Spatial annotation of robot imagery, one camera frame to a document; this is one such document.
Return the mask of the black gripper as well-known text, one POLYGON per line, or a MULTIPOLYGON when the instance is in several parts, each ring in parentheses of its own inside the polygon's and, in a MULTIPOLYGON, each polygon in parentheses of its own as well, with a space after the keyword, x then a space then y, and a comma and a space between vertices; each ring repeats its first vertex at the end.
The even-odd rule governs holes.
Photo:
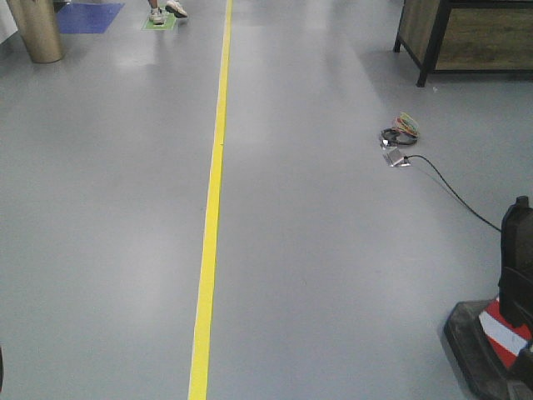
POLYGON ((532 329, 532 276, 504 267, 498 286, 502 317, 513 327, 532 329))

